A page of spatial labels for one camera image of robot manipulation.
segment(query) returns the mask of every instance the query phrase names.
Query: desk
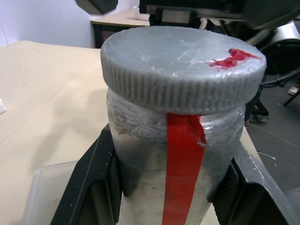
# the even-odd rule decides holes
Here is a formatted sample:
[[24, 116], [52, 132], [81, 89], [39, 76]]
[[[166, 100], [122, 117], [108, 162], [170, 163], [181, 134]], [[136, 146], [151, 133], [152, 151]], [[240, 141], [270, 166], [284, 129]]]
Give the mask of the desk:
[[101, 48], [103, 42], [112, 34], [133, 27], [149, 26], [149, 21], [133, 18], [133, 8], [112, 15], [92, 19], [96, 48]]
[[[0, 224], [20, 225], [34, 171], [80, 159], [107, 124], [107, 86], [98, 49], [21, 41], [0, 47], [0, 68]], [[217, 224], [211, 207], [202, 225]]]

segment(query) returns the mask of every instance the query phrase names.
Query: red tape strip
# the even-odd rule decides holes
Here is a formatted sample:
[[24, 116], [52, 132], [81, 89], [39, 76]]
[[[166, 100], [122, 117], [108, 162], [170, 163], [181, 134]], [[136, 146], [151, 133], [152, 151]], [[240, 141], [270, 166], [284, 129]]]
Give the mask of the red tape strip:
[[185, 225], [206, 144], [199, 115], [167, 114], [167, 176], [162, 225]]

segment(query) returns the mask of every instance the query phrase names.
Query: gray jar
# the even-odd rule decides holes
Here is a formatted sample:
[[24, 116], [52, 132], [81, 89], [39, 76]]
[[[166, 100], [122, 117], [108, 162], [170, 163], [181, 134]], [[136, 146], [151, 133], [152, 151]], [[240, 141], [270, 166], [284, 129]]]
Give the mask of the gray jar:
[[[199, 225], [240, 141], [244, 105], [262, 80], [264, 55], [233, 37], [160, 26], [111, 36], [101, 62], [125, 196], [118, 224]], [[205, 151], [190, 205], [174, 201], [166, 213], [169, 113], [201, 116], [206, 143], [198, 143]]]

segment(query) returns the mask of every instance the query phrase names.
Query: white object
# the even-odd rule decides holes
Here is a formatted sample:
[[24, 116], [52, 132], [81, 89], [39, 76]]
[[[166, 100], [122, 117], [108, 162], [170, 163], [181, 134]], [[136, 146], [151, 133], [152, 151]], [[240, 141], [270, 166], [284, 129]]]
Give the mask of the white object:
[[132, 7], [133, 9], [133, 18], [136, 20], [149, 20], [149, 15], [148, 14], [140, 14], [140, 8], [137, 7]]
[[35, 172], [22, 225], [50, 225], [76, 163], [44, 166]]
[[201, 22], [201, 25], [200, 25], [199, 29], [204, 30], [206, 28], [206, 25], [207, 25], [207, 19], [201, 18], [200, 22]]
[[6, 108], [5, 108], [5, 106], [4, 106], [3, 102], [2, 102], [2, 100], [0, 99], [0, 115], [1, 115], [2, 113], [4, 113], [5, 111], [6, 111]]
[[293, 87], [291, 87], [291, 88], [287, 91], [287, 93], [289, 93], [290, 95], [294, 95], [294, 94], [296, 94], [298, 91], [299, 91], [299, 89], [296, 88], [295, 86], [293, 86]]

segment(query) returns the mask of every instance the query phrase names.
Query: white wall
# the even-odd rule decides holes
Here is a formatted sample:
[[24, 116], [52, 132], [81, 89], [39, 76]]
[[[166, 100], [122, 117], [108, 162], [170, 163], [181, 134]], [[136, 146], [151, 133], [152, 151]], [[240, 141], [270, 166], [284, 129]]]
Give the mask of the white wall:
[[3, 32], [2, 24], [1, 24], [1, 21], [0, 21], [0, 46], [6, 46], [6, 45], [8, 45], [8, 42], [6, 41], [6, 37], [5, 37], [5, 34]]
[[0, 21], [8, 44], [94, 46], [90, 15], [74, 0], [1, 0]]

